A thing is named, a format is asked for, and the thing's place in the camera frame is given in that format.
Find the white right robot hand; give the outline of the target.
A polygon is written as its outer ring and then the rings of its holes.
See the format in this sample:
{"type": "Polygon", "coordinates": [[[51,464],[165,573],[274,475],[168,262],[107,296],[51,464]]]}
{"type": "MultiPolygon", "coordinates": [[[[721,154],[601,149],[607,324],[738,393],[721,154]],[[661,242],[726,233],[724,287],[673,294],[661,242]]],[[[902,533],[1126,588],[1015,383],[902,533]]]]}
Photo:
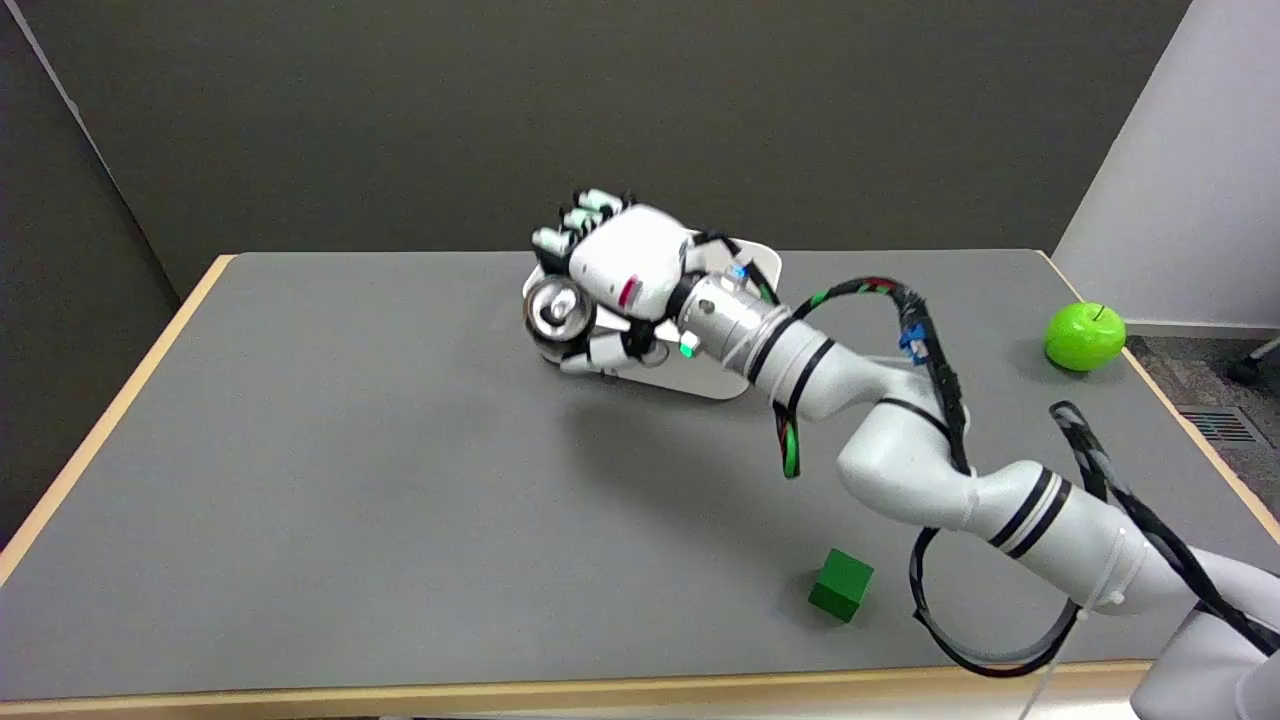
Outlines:
{"type": "Polygon", "coordinates": [[[526,327],[543,357],[567,374],[616,374],[663,365],[659,328],[684,301],[681,283],[726,272],[772,295],[753,255],[732,236],[695,231],[671,214],[584,190],[530,243],[541,272],[525,296],[526,327]]]}

